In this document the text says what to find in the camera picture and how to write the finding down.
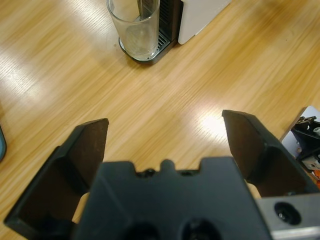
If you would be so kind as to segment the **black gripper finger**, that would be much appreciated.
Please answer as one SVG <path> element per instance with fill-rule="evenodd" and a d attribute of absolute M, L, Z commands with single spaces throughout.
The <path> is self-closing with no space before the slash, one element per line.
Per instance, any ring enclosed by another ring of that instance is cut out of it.
<path fill-rule="evenodd" d="M 252 114 L 223 110 L 230 152 L 261 197 L 319 193 L 320 189 L 282 143 Z"/>
<path fill-rule="evenodd" d="M 57 146 L 4 219 L 23 237 L 71 237 L 73 216 L 104 159 L 109 121 L 80 124 Z"/>

